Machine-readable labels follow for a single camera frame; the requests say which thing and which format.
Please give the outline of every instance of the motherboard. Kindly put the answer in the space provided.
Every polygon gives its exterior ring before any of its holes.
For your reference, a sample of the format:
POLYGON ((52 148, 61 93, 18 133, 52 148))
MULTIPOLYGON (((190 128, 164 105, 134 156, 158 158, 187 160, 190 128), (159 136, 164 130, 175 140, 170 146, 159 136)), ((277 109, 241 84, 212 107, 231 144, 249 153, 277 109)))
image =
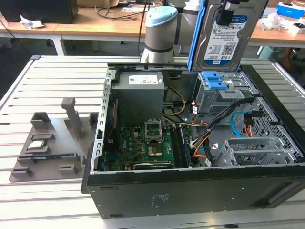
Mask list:
POLYGON ((175 160, 184 160, 189 165, 189 145, 193 140, 191 128, 188 126, 160 128, 158 123, 145 124, 146 126, 120 128, 117 147, 105 152, 104 160, 101 162, 105 171, 152 169, 152 167, 176 168, 175 160), (178 138, 173 138, 175 129, 178 138), (177 155, 174 155, 176 152, 174 148, 179 144, 183 146, 181 147, 183 159, 177 159, 177 155))

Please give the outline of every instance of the hard drive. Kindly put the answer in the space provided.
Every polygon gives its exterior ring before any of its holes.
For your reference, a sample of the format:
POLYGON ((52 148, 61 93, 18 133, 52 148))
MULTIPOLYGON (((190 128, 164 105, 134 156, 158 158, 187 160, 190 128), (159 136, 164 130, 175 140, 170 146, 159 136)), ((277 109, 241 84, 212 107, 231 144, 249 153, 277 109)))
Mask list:
POLYGON ((206 0, 201 3, 189 54, 190 71, 234 71, 267 0, 206 0))

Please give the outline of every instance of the metal slotted tabletop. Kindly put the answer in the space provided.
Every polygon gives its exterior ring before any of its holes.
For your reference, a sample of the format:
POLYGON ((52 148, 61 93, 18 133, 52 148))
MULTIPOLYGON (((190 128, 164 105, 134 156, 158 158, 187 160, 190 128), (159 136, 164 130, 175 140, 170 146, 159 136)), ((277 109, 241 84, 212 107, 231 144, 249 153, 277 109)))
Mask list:
MULTIPOLYGON (((183 63, 186 59, 176 61, 183 63)), ((31 129, 33 113, 65 117, 63 97, 75 97, 80 116, 98 112, 109 62, 137 63, 138 59, 42 56, 29 61, 0 102, 1 229, 223 228, 224 224, 234 223, 241 228, 305 228, 305 191, 274 209, 102 220, 91 196, 80 192, 81 179, 11 183, 10 171, 31 129)), ((267 60, 243 59, 242 63, 251 64, 258 71, 305 128, 304 92, 294 80, 278 64, 267 60)))

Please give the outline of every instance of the desk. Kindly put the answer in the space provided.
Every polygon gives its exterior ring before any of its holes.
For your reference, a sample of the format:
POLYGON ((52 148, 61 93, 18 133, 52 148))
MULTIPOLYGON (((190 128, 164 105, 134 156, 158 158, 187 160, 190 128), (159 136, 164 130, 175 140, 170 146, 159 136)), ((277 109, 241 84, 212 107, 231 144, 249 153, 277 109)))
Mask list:
MULTIPOLYGON (((118 12, 116 16, 129 14, 118 12)), ((97 15, 94 8, 79 8, 79 13, 73 24, 46 23, 44 28, 29 30, 18 22, 7 23, 17 38, 52 39, 58 55, 65 55, 63 40, 92 40, 92 41, 138 41, 140 20, 136 21, 111 21, 97 15)), ((0 25, 0 37, 11 35, 0 25)), ((145 25, 142 26, 141 41, 145 39, 145 25)), ((257 24, 249 45, 274 46, 274 47, 305 47, 305 35, 295 37, 288 34, 287 30, 262 30, 257 24)))
MULTIPOLYGON (((8 28, 16 38, 51 39, 54 42, 57 54, 66 54, 61 37, 54 34, 55 28, 59 25, 58 23, 45 23, 43 28, 29 30, 24 28, 19 22, 7 22, 2 15, 0 15, 0 18, 5 27, 8 28)), ((0 24, 0 37, 12 38, 2 24, 0 24)))
MULTIPOLYGON (((80 116, 98 112, 105 63, 120 60, 137 63, 139 58, 42 56, 30 60, 0 101, 0 228, 207 229, 223 228, 223 224, 305 228, 305 191, 272 209, 102 220, 91 196, 80 192, 81 179, 11 183, 10 171, 32 127, 33 113, 45 111, 49 117, 66 117, 60 105, 66 96, 76 97, 80 116)), ((175 61, 186 63, 186 58, 175 61)), ((261 59, 243 59, 242 63, 253 65, 265 78, 283 77, 276 63, 261 59)))
POLYGON ((305 34, 298 34, 294 37, 284 28, 280 31, 277 29, 263 30, 260 27, 260 22, 258 22, 250 38, 249 45, 305 48, 305 34))

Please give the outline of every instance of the white box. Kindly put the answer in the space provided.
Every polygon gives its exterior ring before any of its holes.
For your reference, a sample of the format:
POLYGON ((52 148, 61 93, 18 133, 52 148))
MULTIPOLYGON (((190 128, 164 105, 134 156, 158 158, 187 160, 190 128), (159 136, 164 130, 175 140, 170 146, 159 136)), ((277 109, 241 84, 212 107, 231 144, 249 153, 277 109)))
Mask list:
POLYGON ((297 34, 305 34, 305 25, 302 23, 294 23, 288 28, 288 32, 296 36, 297 34))

